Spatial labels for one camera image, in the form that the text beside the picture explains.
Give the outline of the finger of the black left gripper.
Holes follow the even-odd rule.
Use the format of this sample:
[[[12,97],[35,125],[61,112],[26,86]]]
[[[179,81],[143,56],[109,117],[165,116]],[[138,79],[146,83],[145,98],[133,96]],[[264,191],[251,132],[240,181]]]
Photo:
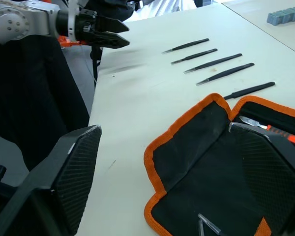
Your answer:
[[[130,45],[130,42],[116,33],[96,32],[94,44],[100,47],[119,49]]]
[[[118,19],[97,16],[95,29],[99,32],[121,33],[129,31],[129,27]]]

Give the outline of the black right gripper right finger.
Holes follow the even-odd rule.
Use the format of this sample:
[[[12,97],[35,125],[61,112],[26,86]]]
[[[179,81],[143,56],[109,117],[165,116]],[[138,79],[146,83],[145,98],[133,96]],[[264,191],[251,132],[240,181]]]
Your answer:
[[[295,146],[280,134],[232,122],[249,189],[274,236],[295,236]]]

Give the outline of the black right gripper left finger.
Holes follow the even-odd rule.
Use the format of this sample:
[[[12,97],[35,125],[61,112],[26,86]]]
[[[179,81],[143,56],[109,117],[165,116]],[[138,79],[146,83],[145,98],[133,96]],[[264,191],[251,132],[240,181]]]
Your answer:
[[[0,236],[73,236],[93,182],[102,129],[93,125],[62,136],[17,187],[2,182]]]

